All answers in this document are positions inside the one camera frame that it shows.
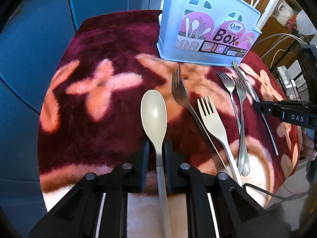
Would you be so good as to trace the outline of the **person's right hand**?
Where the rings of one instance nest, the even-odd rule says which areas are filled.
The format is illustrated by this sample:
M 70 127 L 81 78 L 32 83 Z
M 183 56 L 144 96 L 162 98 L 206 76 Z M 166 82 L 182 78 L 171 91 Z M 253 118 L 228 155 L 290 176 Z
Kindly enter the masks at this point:
M 303 144 L 302 144 L 302 154 L 308 161 L 314 161 L 316 158 L 316 150 L 314 149 L 314 140 L 307 135 L 307 129 L 301 128 Z

